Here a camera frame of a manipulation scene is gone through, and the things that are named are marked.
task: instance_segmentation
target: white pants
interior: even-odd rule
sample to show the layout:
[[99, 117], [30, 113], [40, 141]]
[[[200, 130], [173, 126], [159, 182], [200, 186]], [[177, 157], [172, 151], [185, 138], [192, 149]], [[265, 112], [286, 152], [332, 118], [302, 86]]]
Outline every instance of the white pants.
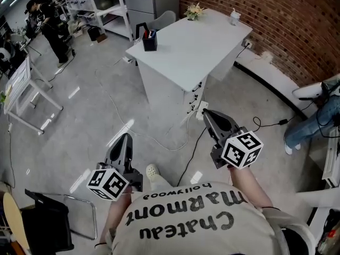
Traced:
[[150, 179], [152, 191], [168, 190], [173, 188], [161, 175], [153, 175]]

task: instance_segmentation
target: refrigerator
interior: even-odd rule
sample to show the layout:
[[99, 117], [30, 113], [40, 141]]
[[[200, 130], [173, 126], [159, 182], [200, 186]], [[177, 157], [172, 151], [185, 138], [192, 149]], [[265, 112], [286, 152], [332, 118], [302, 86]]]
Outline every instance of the refrigerator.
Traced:
[[125, 3], [134, 38], [139, 23], [150, 22], [166, 11], [173, 11], [179, 17], [180, 0], [125, 0]]

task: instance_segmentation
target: pen holder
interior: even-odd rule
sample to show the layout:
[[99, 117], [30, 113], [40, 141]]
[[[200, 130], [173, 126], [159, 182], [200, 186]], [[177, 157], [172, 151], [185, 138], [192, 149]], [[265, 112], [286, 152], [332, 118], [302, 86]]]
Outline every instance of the pen holder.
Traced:
[[143, 35], [144, 51], [156, 51], [157, 50], [157, 33], [151, 39], [145, 38]]

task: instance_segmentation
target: brick wall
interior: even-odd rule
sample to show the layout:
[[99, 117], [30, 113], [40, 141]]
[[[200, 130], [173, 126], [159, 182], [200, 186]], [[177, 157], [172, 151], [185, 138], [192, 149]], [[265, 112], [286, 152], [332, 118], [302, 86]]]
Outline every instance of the brick wall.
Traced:
[[270, 51], [273, 64], [303, 86], [340, 72], [340, 0], [181, 0], [230, 15], [253, 28], [253, 50]]

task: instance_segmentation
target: black pants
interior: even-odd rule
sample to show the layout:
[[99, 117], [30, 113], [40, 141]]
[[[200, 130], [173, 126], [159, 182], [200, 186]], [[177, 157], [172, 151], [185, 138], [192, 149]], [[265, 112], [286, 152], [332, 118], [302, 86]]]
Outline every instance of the black pants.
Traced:
[[58, 32], [51, 28], [49, 25], [45, 25], [42, 29], [42, 34], [48, 40], [54, 54], [58, 57], [59, 62], [63, 63], [67, 61], [66, 51], [67, 45], [59, 39]]

